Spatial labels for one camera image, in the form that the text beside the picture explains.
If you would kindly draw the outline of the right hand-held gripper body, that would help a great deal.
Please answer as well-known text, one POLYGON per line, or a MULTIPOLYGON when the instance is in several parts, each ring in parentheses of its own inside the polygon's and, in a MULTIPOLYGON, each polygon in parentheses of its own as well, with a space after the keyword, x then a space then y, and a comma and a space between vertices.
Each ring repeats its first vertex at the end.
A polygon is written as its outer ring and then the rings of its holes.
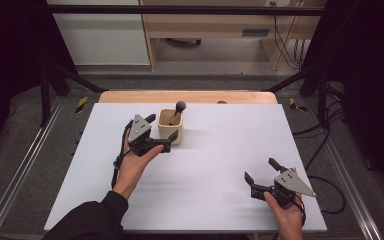
POLYGON ((281 207, 286 207, 294 202, 297 193, 315 197, 316 193, 292 170, 282 170, 274 178, 272 186, 255 184, 250 179, 251 197, 264 201, 264 193, 269 192, 281 207))

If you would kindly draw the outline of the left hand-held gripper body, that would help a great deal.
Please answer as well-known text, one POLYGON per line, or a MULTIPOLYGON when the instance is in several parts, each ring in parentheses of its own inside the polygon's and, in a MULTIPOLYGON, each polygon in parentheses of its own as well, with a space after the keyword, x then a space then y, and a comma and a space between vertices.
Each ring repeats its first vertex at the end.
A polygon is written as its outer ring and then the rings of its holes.
POLYGON ((162 153, 171 151, 172 141, 166 139, 154 139, 150 136, 151 123, 148 123, 141 115, 136 114, 132 120, 128 144, 130 149, 138 156, 143 156, 158 145, 163 146, 162 153))

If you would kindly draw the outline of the cream square cup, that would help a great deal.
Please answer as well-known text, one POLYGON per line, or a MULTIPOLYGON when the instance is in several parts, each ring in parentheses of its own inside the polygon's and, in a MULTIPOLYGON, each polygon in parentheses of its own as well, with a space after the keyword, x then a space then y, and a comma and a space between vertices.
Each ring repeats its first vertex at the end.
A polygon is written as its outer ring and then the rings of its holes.
POLYGON ((161 109, 158 115, 158 130, 161 138, 168 138, 178 131, 177 139, 173 145, 180 145, 183 140, 183 115, 174 109, 161 109))

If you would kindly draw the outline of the makeup brush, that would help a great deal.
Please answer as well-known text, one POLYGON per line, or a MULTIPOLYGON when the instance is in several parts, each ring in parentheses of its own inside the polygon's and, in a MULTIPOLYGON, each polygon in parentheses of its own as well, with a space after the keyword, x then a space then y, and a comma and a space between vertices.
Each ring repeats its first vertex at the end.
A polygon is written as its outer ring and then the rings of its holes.
POLYGON ((175 113, 170 121, 171 125, 177 125, 180 122, 182 112, 186 109, 186 103, 184 101, 178 101, 175 106, 175 113))

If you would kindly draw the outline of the person's right hand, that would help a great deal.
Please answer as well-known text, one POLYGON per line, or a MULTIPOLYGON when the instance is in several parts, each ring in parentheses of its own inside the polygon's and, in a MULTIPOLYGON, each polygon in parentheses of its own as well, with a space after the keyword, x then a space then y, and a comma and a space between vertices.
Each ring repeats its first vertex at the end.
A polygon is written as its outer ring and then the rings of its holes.
POLYGON ((280 240, 303 240, 302 195, 297 193, 295 203, 287 209, 280 207, 270 192, 265 192, 264 198, 276 218, 280 240))

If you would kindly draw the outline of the person's left hand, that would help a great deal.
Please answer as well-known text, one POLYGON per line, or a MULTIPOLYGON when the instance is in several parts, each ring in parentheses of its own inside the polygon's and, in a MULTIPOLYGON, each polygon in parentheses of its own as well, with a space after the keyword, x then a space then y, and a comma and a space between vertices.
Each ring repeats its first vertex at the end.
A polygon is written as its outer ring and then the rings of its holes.
POLYGON ((135 190, 146 166, 163 150, 162 145, 155 146, 143 156, 127 153, 121 162, 117 181, 113 191, 129 199, 135 190))

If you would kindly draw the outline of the white table board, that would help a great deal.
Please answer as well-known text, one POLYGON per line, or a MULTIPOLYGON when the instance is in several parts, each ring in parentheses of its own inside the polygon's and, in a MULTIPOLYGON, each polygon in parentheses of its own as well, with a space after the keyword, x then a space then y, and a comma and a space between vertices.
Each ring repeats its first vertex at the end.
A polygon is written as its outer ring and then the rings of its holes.
MULTIPOLYGON (((110 188, 113 162, 126 124, 160 104, 94 105, 45 224, 51 229, 70 210, 100 201, 110 188)), ((121 223, 125 232, 252 233, 275 229, 267 204, 251 197, 244 177, 270 186, 277 171, 268 163, 307 177, 279 104, 189 104, 184 138, 146 167, 121 223)))

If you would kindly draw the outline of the wooden table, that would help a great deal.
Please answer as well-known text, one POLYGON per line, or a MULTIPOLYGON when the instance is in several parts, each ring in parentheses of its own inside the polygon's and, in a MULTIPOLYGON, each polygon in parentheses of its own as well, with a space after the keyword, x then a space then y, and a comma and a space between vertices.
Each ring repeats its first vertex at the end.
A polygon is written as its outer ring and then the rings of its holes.
POLYGON ((261 91, 105 91, 99 103, 219 103, 230 104, 277 104, 276 96, 261 91))

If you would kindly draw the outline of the yellow black tape strip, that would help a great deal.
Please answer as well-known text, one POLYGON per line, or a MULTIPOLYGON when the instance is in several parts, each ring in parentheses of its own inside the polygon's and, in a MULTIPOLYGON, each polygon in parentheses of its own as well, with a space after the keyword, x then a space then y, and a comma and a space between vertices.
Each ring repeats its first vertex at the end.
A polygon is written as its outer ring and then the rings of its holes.
POLYGON ((82 112, 87 100, 88 100, 87 96, 81 97, 81 99, 79 100, 78 105, 76 107, 75 113, 81 113, 82 112))
POLYGON ((306 107, 302 107, 302 106, 298 106, 296 104, 294 98, 289 98, 289 107, 292 110, 297 110, 297 111, 300 111, 300 112, 307 112, 307 108, 306 107))

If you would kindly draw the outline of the white cabinet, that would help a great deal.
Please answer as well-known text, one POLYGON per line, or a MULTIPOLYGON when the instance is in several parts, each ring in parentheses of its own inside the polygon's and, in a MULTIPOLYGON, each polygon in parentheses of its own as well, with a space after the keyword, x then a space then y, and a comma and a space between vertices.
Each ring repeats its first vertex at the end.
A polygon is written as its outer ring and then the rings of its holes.
POLYGON ((149 65, 140 14, 54 14, 77 66, 149 65))

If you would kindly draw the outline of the wooden desk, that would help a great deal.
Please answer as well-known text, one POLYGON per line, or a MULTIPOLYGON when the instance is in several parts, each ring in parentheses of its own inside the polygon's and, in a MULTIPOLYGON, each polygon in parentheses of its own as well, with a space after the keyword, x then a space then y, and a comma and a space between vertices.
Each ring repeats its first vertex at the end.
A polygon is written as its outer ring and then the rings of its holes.
MULTIPOLYGON (((265 7, 266 0, 139 0, 142 6, 228 6, 265 7)), ((322 8, 327 0, 291 0, 288 7, 322 8)), ((244 37, 259 40, 270 67, 278 70, 287 56, 293 39, 312 39, 317 16, 264 15, 178 15, 145 14, 147 36, 151 39, 242 38, 243 29, 269 29, 267 37, 244 37)))

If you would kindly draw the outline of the black curtain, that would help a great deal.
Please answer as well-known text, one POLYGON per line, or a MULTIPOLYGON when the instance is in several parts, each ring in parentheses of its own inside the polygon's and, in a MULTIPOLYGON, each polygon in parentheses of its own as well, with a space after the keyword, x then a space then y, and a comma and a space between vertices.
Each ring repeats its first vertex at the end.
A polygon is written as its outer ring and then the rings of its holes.
POLYGON ((40 84, 51 60, 75 71, 47 0, 0 0, 0 131, 8 118, 10 99, 40 84))
POLYGON ((323 68, 344 85, 344 110, 366 157, 384 174, 384 0, 327 0, 305 63, 316 63, 333 32, 323 68))

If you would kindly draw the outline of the white power strip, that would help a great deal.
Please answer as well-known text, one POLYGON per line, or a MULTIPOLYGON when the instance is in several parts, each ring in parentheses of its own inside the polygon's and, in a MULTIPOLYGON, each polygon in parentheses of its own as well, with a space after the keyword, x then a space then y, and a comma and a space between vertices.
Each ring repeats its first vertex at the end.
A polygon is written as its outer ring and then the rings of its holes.
POLYGON ((291 0, 266 0, 265 7, 288 7, 291 0))

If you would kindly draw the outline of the aluminium floor rail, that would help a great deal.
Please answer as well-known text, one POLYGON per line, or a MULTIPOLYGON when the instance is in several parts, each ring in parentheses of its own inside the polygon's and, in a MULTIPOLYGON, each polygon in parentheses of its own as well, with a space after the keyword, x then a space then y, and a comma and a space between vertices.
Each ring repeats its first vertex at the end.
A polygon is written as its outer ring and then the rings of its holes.
POLYGON ((329 137, 324 138, 323 141, 323 146, 325 147, 324 152, 327 153, 328 160, 333 167, 333 171, 341 185, 345 198, 348 201, 348 205, 350 206, 365 239, 382 240, 382 235, 373 220, 367 205, 360 195, 357 185, 342 162, 342 158, 333 141, 329 137))
POLYGON ((65 99, 63 97, 56 97, 55 102, 51 108, 50 117, 43 127, 40 127, 33 142, 30 144, 27 153, 21 161, 17 171, 12 177, 9 185, 7 186, 3 196, 0 199, 0 228, 6 219, 6 216, 11 209, 20 189, 22 188, 26 177, 33 164, 35 163, 44 142, 46 141, 58 115, 61 111, 65 99))

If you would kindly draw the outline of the black frame strut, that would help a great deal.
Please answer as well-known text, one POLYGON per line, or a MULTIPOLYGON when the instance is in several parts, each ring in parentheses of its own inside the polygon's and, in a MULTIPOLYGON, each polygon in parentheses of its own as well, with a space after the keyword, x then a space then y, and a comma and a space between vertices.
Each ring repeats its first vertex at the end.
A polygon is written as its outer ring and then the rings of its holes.
POLYGON ((44 127, 51 117, 49 87, 52 87, 58 96, 67 96, 70 92, 70 87, 66 83, 66 79, 71 79, 95 93, 105 92, 104 88, 87 81, 77 73, 67 70, 60 65, 46 66, 40 75, 42 106, 41 127, 44 127))
POLYGON ((303 70, 300 70, 298 73, 288 77, 286 80, 266 89, 266 92, 277 93, 283 88, 291 85, 292 83, 297 82, 298 80, 304 79, 299 93, 302 97, 308 97, 314 93, 315 90, 318 90, 318 100, 317 100, 317 120, 323 128, 326 128, 328 125, 327 120, 327 107, 326 107, 326 97, 327 97, 327 74, 324 71, 323 66, 317 66, 316 64, 311 64, 303 70))

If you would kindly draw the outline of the black frame bar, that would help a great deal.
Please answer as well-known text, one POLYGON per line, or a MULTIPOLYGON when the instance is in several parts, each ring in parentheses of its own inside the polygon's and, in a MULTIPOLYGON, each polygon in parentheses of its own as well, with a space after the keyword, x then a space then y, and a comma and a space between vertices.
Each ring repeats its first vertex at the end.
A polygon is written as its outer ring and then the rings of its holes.
POLYGON ((134 6, 134 5, 48 5, 52 13, 67 14, 178 14, 178 15, 276 15, 322 16, 324 8, 228 7, 228 6, 134 6))

